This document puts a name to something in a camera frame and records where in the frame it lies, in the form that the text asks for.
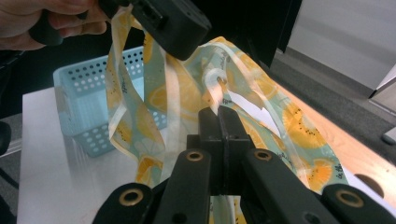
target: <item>black tool handle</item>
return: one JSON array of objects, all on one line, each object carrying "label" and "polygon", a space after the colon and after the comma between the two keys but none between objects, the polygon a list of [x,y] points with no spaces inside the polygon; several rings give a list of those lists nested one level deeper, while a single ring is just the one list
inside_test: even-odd
[{"label": "black tool handle", "polygon": [[[85,20],[87,15],[88,11],[78,14],[78,18]],[[48,16],[49,12],[43,10],[38,22],[29,30],[30,37],[43,45],[60,45],[64,42],[64,39],[59,35],[59,32],[50,25]]]}]

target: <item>white surface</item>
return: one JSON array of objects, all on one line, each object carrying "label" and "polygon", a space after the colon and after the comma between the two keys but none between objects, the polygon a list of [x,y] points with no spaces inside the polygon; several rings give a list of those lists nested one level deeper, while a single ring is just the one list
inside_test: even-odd
[{"label": "white surface", "polygon": [[[23,142],[18,223],[92,223],[117,187],[134,181],[135,163],[113,150],[89,158],[64,138],[56,110],[54,89],[23,96]],[[346,170],[350,184],[391,208]]]},{"label": "white surface", "polygon": [[384,80],[382,80],[381,83],[379,83],[376,90],[379,90],[381,87],[392,81],[394,78],[396,78],[396,64],[393,65],[392,69],[390,69],[388,74],[384,77]]},{"label": "white surface", "polygon": [[375,90],[396,63],[396,1],[304,0],[289,47]]}]

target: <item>finger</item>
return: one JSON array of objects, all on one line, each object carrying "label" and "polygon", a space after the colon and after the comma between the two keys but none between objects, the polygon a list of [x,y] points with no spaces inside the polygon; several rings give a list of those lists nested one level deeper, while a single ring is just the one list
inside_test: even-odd
[{"label": "finger", "polygon": [[66,27],[76,27],[83,23],[92,23],[99,21],[106,21],[106,14],[98,7],[94,7],[88,11],[87,18],[85,20],[79,19],[74,15],[64,15],[59,13],[51,12],[49,14],[49,24],[55,29],[61,29]]},{"label": "finger", "polygon": [[7,38],[0,38],[0,50],[33,50],[45,47],[34,41],[28,33]]},{"label": "finger", "polygon": [[76,27],[67,27],[59,30],[59,34],[65,38],[75,35],[101,35],[106,31],[106,23],[104,21],[92,22]]},{"label": "finger", "polygon": [[49,11],[77,15],[97,5],[97,0],[39,0],[42,8]]}]

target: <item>gray floor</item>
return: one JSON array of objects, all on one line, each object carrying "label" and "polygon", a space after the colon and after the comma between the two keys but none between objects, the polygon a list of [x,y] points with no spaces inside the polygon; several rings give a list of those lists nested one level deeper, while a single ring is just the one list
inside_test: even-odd
[{"label": "gray floor", "polygon": [[[370,90],[292,49],[277,53],[268,73],[378,154],[396,161],[396,148],[381,141],[381,134],[396,126],[396,117],[370,103]],[[19,181],[21,114],[2,120],[11,124],[13,133],[10,153],[0,158],[0,167]],[[0,194],[17,214],[18,191],[1,178]]]}]

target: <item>bolt hole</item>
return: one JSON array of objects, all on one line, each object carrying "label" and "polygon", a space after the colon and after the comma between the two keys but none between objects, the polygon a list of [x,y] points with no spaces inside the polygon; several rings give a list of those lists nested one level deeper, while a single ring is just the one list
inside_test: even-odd
[{"label": "bolt hole", "polygon": [[197,152],[197,151],[192,151],[189,154],[187,154],[187,159],[189,161],[200,161],[203,157],[204,155],[201,152]]},{"label": "bolt hole", "polygon": [[268,152],[264,151],[264,150],[257,150],[254,152],[254,156],[262,161],[269,161],[272,159],[271,154],[269,154]]},{"label": "bolt hole", "polygon": [[316,215],[311,214],[311,213],[306,213],[304,216],[304,219],[309,223],[309,224],[320,224],[320,218],[318,218]]},{"label": "bolt hole", "polygon": [[183,213],[176,213],[172,216],[172,222],[174,223],[186,223],[187,217]]},{"label": "bolt hole", "polygon": [[360,208],[364,206],[363,199],[356,193],[340,189],[335,193],[337,199],[348,206]]},{"label": "bolt hole", "polygon": [[131,192],[131,193],[125,195],[125,200],[126,201],[133,201],[133,200],[136,200],[138,196],[139,195],[137,193]]},{"label": "bolt hole", "polygon": [[127,189],[125,190],[120,198],[120,204],[124,206],[133,206],[137,203],[140,203],[143,199],[143,192],[140,189]]}]

